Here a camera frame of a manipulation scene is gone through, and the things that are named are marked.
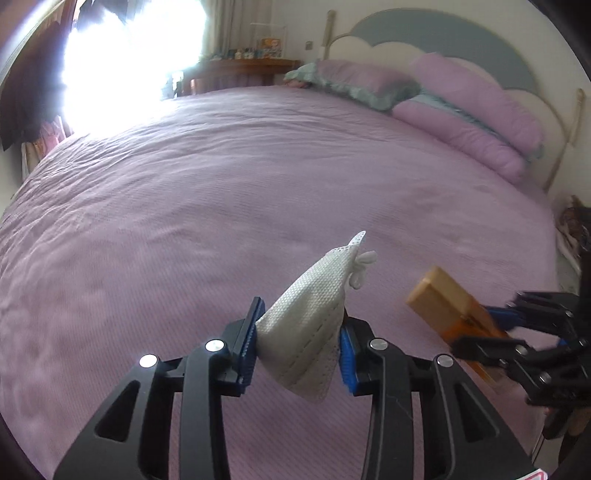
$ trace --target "silver screw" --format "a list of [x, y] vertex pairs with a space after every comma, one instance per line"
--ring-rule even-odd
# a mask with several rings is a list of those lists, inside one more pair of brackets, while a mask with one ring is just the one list
[[158, 363], [158, 357], [156, 355], [152, 355], [149, 353], [148, 355], [144, 355], [142, 358], [139, 359], [139, 365], [144, 368], [153, 367]]
[[388, 342], [383, 338], [374, 338], [369, 343], [369, 346], [374, 350], [386, 350], [386, 348], [388, 348]]
[[550, 374], [548, 372], [542, 372], [540, 374], [540, 380], [542, 380], [542, 383], [550, 383], [552, 381], [552, 377], [550, 376]]
[[437, 363], [442, 367], [449, 368], [453, 365], [453, 358], [449, 355], [439, 355], [437, 357]]
[[219, 352], [226, 344], [222, 340], [210, 340], [205, 344], [205, 350], [208, 352]]

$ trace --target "brass bed post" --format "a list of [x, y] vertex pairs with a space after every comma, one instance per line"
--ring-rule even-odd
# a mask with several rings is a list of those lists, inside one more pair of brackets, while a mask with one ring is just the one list
[[546, 183], [544, 185], [544, 191], [546, 193], [548, 193], [548, 191], [550, 190], [550, 187], [552, 186], [552, 184], [554, 183], [554, 180], [556, 179], [556, 175], [563, 163], [564, 157], [566, 156], [566, 152], [569, 149], [569, 145], [571, 147], [576, 146], [577, 137], [579, 136], [579, 130], [581, 128], [581, 121], [583, 118], [583, 108], [584, 108], [586, 99], [587, 99], [587, 95], [585, 95], [585, 92], [583, 91], [583, 89], [582, 88], [577, 89], [577, 106], [574, 110], [574, 118], [573, 118], [573, 123], [570, 126], [569, 137], [564, 145], [564, 148], [563, 148], [560, 156], [558, 157], [558, 159], [556, 160], [556, 162], [552, 166], [552, 170], [550, 170], [550, 175], [548, 176], [548, 180], [546, 180]]
[[322, 59], [326, 60], [329, 57], [330, 43], [332, 42], [333, 29], [335, 27], [336, 10], [329, 10], [326, 15], [326, 28], [324, 29], [324, 37], [322, 38]]

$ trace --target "pink pillow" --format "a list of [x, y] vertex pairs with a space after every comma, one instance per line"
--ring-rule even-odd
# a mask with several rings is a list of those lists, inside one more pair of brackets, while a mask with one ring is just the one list
[[359, 87], [376, 95], [385, 93], [393, 85], [415, 83], [410, 75], [398, 70], [349, 60], [319, 60], [317, 68], [324, 80]]
[[415, 59], [411, 68], [425, 90], [477, 118], [524, 155], [534, 153], [544, 141], [539, 122], [521, 104], [453, 60], [427, 53]]
[[517, 184], [523, 178], [526, 163], [517, 151], [452, 113], [407, 100], [393, 108], [392, 116], [464, 152], [510, 183]]

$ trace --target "bright sunlight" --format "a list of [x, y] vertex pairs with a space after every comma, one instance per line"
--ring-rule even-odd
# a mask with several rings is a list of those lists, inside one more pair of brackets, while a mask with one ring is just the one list
[[167, 76], [199, 61], [206, 15], [197, 0], [152, 0], [126, 24], [70, 34], [64, 116], [76, 133], [121, 131], [162, 112]]

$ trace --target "wooden block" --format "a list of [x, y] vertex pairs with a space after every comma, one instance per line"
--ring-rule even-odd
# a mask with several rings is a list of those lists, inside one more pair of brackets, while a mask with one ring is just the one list
[[[439, 267], [425, 275], [408, 296], [407, 304], [448, 345], [461, 336], [508, 337], [496, 327], [486, 309]], [[506, 378], [501, 370], [483, 367], [477, 362], [468, 363], [491, 384]]]

